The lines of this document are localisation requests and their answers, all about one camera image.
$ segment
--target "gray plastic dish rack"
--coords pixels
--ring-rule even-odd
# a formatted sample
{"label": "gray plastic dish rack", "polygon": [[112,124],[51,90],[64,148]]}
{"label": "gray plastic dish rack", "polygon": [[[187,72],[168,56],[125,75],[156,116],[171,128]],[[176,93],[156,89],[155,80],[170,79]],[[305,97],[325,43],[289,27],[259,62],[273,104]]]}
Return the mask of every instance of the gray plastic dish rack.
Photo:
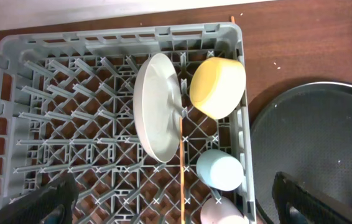
{"label": "gray plastic dish rack", "polygon": [[[80,190],[74,223],[180,221],[178,153],[158,163],[143,150],[133,121],[133,84],[156,53],[169,56],[183,101],[187,223],[200,222],[210,197],[234,201],[256,222],[246,93],[214,121],[189,100],[189,84],[209,57],[243,60],[232,23],[12,35],[0,42],[0,209],[60,175]],[[205,186],[195,164],[207,149],[240,159],[246,181],[234,192]]]}

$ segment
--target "wooden table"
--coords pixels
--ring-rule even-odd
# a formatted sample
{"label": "wooden table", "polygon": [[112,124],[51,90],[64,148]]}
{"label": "wooden table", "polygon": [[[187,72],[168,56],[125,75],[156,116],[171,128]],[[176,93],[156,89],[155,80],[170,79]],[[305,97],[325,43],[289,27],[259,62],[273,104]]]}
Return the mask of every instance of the wooden table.
{"label": "wooden table", "polygon": [[269,100],[318,80],[352,83],[352,1],[273,1],[0,31],[67,32],[226,22],[243,30],[251,120]]}

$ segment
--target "plate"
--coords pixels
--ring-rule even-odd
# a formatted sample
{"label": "plate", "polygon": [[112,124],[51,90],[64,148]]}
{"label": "plate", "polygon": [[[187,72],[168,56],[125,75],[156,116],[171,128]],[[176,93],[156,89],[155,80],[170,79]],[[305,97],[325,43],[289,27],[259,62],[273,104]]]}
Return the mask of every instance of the plate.
{"label": "plate", "polygon": [[175,68],[166,55],[156,54],[140,68],[133,93],[136,131],[148,155],[160,162],[173,158],[180,140],[181,115]]}

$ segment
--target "pink cup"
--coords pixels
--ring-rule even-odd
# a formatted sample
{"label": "pink cup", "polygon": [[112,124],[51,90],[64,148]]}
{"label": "pink cup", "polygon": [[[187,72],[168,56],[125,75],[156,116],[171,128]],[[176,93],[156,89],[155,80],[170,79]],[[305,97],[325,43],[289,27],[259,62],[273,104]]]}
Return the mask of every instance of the pink cup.
{"label": "pink cup", "polygon": [[244,218],[236,206],[225,197],[221,198],[221,203],[216,204],[214,198],[209,198],[203,204],[201,222],[203,224],[249,223],[248,219]]}

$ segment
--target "black tray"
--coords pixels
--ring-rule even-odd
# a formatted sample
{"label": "black tray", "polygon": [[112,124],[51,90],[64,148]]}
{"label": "black tray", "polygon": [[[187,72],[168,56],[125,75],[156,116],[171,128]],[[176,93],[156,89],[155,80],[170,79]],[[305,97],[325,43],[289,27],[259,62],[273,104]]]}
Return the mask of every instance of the black tray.
{"label": "black tray", "polygon": [[251,126],[260,215],[279,223],[271,195],[286,172],[352,207],[352,84],[315,82],[284,92]]}

